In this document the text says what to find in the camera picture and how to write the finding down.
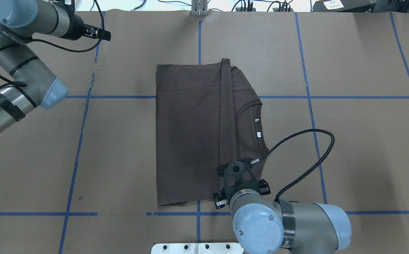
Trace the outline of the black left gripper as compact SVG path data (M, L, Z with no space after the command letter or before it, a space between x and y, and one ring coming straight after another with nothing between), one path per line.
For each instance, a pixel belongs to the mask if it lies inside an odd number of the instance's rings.
M72 41L78 40L81 37L111 41L110 31L85 24L78 14L74 14L71 19L70 28L70 40Z

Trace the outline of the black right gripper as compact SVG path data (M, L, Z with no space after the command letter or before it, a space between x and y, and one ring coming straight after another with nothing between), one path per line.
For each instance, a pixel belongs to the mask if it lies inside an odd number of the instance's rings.
M233 196L237 193L242 194L243 190L253 190L261 196L271 194L266 180L257 180L252 171L253 166L262 159L243 158L217 167L216 173L223 178L224 186L213 194L216 209L222 209L226 204L230 204Z

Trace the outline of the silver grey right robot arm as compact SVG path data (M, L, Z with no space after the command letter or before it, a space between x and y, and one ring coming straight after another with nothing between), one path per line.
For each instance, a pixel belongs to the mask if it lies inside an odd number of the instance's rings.
M352 227L342 208L264 199L271 190L266 180L255 177L252 167L257 162L244 158L216 169L223 187L213 194L215 207L229 206L232 229L245 251L272 254L288 249L292 254L335 254L350 245Z

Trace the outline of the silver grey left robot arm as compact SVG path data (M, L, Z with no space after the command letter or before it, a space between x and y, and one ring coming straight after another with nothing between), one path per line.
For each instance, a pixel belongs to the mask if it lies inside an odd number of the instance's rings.
M0 133L41 106L49 109L69 90L28 47L42 42L67 52L86 53L111 40L105 26L85 24L75 13L74 0L0 0ZM73 50L42 39L46 34L67 40L97 39L91 48Z

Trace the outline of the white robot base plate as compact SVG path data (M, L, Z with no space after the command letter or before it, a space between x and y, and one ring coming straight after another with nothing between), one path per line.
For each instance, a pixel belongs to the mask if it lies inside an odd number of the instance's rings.
M239 243L161 243L155 244L151 254L243 254Z

